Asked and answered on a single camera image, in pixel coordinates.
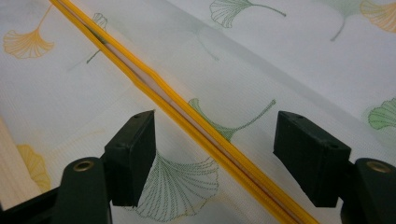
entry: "clamp jaw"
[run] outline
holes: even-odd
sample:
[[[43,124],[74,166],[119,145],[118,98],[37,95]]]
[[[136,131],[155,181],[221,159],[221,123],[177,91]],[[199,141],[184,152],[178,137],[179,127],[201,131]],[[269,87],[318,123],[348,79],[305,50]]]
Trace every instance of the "clamp jaw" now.
[[[350,162],[351,148],[311,120],[279,111],[274,154],[316,207],[343,201],[343,223],[396,223],[396,168],[374,159]]]

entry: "white fabric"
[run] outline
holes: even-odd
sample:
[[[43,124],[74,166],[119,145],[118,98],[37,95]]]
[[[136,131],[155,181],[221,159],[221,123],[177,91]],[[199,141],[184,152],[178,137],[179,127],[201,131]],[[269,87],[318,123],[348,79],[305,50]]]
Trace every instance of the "white fabric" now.
[[[0,33],[33,31],[49,6],[47,1],[2,3]],[[17,59],[5,50],[0,52],[0,115],[17,145],[29,145],[43,157],[53,188],[59,186],[69,162],[100,157],[104,146],[129,117],[152,109],[157,149],[163,158],[182,167],[212,160],[104,54],[98,53],[87,63],[97,48],[55,7],[43,20],[40,35],[54,43],[53,49],[40,57]],[[210,191],[209,196],[213,194],[199,200],[184,188],[191,203],[185,206],[190,210],[157,216],[113,207],[114,223],[155,223],[162,218],[172,223],[276,222],[227,172],[215,162],[210,164],[204,167],[214,170],[210,175],[191,176],[212,184],[210,189],[195,187],[195,182],[187,179],[192,183],[190,189],[202,195],[206,191]],[[147,195],[143,193],[141,203]],[[183,208],[180,197],[174,198],[178,204],[171,202],[167,206]]]
[[[350,6],[324,0],[251,1],[287,16],[250,6],[234,17],[229,28],[221,26],[221,20],[212,19],[211,6],[219,0],[73,2],[90,17],[102,13],[107,18],[108,33],[157,71],[186,102],[199,99],[207,117],[220,125],[245,124],[276,100],[262,117],[236,132],[231,143],[319,222],[339,223],[341,202],[337,209],[315,208],[273,155],[278,110],[304,115],[352,147],[351,161],[368,157],[395,164],[395,128],[375,130],[367,116],[396,97],[396,54],[392,47],[396,34],[362,16],[362,1],[352,1]],[[29,7],[14,5],[9,2],[0,7],[2,34],[33,30],[29,15],[42,15],[48,6],[42,1]],[[8,15],[8,8],[18,8],[21,14]],[[0,76],[0,114],[18,143],[28,142],[43,155],[50,155],[46,161],[57,183],[60,167],[81,156],[99,156],[111,132],[128,116],[157,106],[131,87],[102,53],[86,64],[96,47],[55,8],[49,17],[54,19],[45,19],[40,33],[55,43],[51,51],[24,60],[1,53],[4,75]],[[332,40],[343,21],[343,30]],[[191,146],[191,154],[181,156],[176,153],[178,149],[169,149],[166,158],[205,159],[205,153],[160,110],[156,115],[160,127],[177,130],[171,136],[169,131],[157,130],[158,146],[163,142],[164,146]],[[224,183],[233,183],[221,170],[219,176],[227,178]],[[215,208],[222,205],[208,203],[195,217],[181,221],[275,222],[236,184],[223,189],[221,183],[219,190],[236,201],[224,203],[219,213]],[[234,190],[238,191],[232,197],[230,192]],[[246,198],[245,203],[241,203],[242,198]],[[241,213],[233,216],[234,206]],[[137,216],[122,209],[114,211],[119,221]]]

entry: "yellow wooden strip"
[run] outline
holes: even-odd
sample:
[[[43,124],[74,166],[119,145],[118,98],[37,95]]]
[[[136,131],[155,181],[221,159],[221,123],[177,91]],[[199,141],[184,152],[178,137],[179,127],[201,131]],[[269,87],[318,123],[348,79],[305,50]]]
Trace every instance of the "yellow wooden strip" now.
[[[0,203],[4,210],[41,193],[0,118]]]
[[[289,195],[281,190],[268,176],[255,166],[236,147],[225,140],[212,126],[210,126],[195,110],[193,110],[176,92],[173,91],[151,68],[142,63],[137,57],[129,52],[112,36],[104,32],[89,17],[74,6],[68,0],[51,0],[62,13],[73,22],[115,65],[117,65],[132,82],[159,105],[171,118],[173,118],[192,138],[194,138],[220,165],[222,165],[239,183],[245,187],[265,208],[267,208],[279,221],[284,223],[317,223],[305,210],[297,204]],[[103,45],[90,29],[101,36],[109,45]],[[142,82],[141,78],[120,60],[120,55],[115,55],[111,48],[120,52],[130,62],[155,81],[166,96],[160,96],[149,86]],[[180,112],[170,104],[179,106]],[[183,115],[188,115],[199,123],[204,130],[199,131],[191,124],[191,120]]]

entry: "yellow ginkgo leaf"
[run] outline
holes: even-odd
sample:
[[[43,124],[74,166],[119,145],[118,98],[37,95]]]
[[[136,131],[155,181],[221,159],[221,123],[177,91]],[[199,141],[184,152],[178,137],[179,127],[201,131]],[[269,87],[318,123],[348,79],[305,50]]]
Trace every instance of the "yellow ginkgo leaf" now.
[[[364,0],[361,3],[361,14],[379,28],[396,33],[396,3],[380,6]]]
[[[41,192],[44,193],[50,190],[50,178],[47,173],[44,159],[36,154],[28,145],[19,145],[17,148],[26,164],[30,177],[37,183]]]
[[[24,35],[8,31],[3,40],[4,50],[19,59],[40,57],[53,48],[53,43],[41,38],[38,28]]]

